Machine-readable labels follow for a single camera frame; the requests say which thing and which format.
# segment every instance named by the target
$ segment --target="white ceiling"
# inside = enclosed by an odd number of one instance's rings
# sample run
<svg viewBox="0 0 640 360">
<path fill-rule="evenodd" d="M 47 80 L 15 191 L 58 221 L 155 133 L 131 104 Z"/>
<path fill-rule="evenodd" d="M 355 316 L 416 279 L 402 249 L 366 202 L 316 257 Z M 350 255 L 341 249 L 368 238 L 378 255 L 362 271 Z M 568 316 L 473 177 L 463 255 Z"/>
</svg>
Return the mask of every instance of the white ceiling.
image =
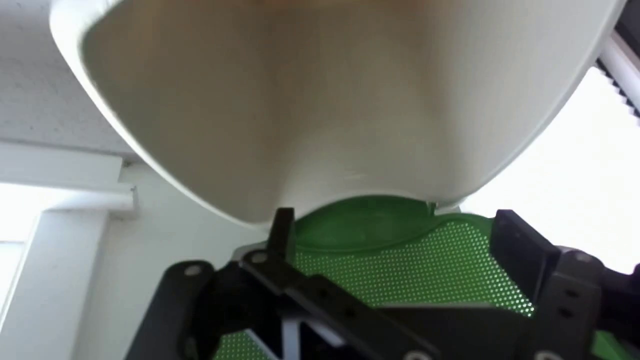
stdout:
<svg viewBox="0 0 640 360">
<path fill-rule="evenodd" d="M 0 0 L 0 140 L 131 157 L 66 68 L 49 0 Z"/>
</svg>

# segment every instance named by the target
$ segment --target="green mesh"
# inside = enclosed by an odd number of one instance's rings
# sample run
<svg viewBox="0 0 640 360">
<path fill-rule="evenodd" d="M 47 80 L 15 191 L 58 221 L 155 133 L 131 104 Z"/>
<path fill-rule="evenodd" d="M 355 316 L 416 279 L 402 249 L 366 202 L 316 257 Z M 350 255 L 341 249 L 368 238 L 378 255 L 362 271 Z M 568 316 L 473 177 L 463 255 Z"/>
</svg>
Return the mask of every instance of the green mesh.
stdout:
<svg viewBox="0 0 640 360">
<path fill-rule="evenodd" d="M 433 217 L 433 206 L 404 199 L 352 199 L 295 222 L 293 266 L 328 276 L 370 306 L 491 305 L 532 315 L 532 305 L 487 255 L 487 236 L 487 218 Z M 614 354 L 601 335 L 596 348 Z M 265 356 L 245 335 L 231 335 L 218 359 Z"/>
</svg>

